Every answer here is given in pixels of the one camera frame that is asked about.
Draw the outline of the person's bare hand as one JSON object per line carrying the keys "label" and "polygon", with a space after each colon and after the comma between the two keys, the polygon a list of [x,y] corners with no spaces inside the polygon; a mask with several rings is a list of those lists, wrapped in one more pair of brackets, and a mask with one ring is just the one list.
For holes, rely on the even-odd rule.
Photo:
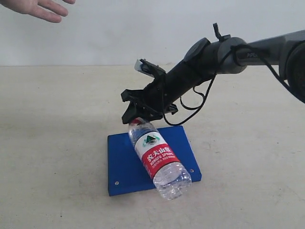
{"label": "person's bare hand", "polygon": [[53,0],[1,0],[0,4],[16,13],[29,15],[50,23],[60,23],[68,10]]}

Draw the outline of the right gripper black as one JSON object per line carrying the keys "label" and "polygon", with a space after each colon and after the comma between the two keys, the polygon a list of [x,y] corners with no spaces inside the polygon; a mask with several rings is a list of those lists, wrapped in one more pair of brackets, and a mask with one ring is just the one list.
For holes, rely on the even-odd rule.
{"label": "right gripper black", "polygon": [[154,79],[143,89],[126,89],[121,93],[123,102],[129,105],[122,115],[122,123],[129,124],[136,118],[141,118],[141,123],[161,120],[164,114],[175,114],[177,106],[167,102],[164,77]]}

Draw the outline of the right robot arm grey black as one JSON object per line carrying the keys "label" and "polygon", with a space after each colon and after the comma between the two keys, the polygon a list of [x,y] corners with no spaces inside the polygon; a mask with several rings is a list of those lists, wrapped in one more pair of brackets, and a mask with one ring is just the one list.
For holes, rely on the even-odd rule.
{"label": "right robot arm grey black", "polygon": [[121,98],[129,105],[122,122],[141,117],[160,120],[177,112],[175,101],[190,89],[211,81],[218,74],[238,74],[248,66],[277,65],[276,78],[297,99],[305,99],[305,32],[296,31],[246,43],[238,37],[216,34],[217,41],[202,38],[170,71],[139,59],[135,70],[153,78],[141,90],[124,90]]}

